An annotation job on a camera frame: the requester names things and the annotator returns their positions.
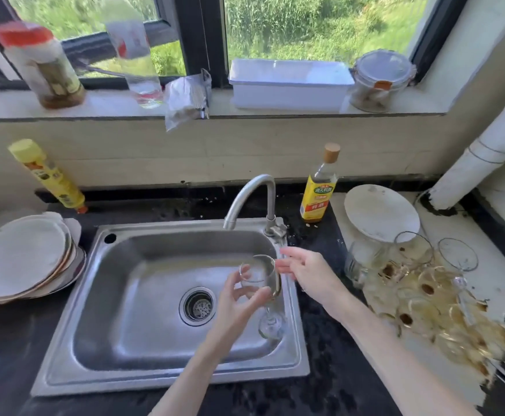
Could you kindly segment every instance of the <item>white pipe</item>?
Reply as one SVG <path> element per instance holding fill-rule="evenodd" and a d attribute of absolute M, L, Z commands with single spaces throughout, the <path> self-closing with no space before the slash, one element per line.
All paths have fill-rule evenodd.
<path fill-rule="evenodd" d="M 505 108 L 429 190 L 436 210 L 450 209 L 505 163 Z"/>

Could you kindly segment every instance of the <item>wooden bottle cap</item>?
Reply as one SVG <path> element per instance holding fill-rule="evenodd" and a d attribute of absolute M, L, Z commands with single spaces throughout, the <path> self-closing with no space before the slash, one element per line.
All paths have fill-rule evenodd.
<path fill-rule="evenodd" d="M 326 143 L 324 146 L 323 161 L 325 164 L 334 164 L 337 162 L 341 146 L 337 143 Z"/>

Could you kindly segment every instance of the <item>plastic bag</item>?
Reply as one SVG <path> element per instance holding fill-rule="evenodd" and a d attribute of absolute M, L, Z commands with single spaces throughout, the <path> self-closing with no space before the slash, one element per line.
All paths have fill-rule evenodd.
<path fill-rule="evenodd" d="M 186 121 L 210 118 L 208 104 L 211 93 L 212 77 L 204 69 L 201 74 L 169 82 L 164 94 L 166 130 L 173 130 Z"/>

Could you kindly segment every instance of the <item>spice jar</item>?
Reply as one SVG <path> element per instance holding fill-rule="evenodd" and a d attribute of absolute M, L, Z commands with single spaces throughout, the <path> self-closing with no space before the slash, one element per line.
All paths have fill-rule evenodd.
<path fill-rule="evenodd" d="M 387 112 L 395 95 L 407 87 L 416 66 L 395 51 L 378 49 L 354 65 L 354 88 L 349 102 L 368 112 Z"/>
<path fill-rule="evenodd" d="M 84 101 L 85 89 L 50 29 L 10 21 L 0 25 L 0 43 L 43 107 L 65 108 Z"/>

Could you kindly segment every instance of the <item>window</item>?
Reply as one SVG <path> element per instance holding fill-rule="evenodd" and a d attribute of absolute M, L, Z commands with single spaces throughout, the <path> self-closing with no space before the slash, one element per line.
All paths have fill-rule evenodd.
<path fill-rule="evenodd" d="M 142 14 L 163 82 L 208 69 L 228 86 L 233 58 L 308 59 L 353 65 L 373 49 L 409 55 L 420 81 L 467 0 L 129 0 Z M 48 27 L 88 89 L 126 88 L 100 21 L 101 0 L 0 0 L 0 23 Z M 0 88 L 26 89 L 0 71 Z"/>

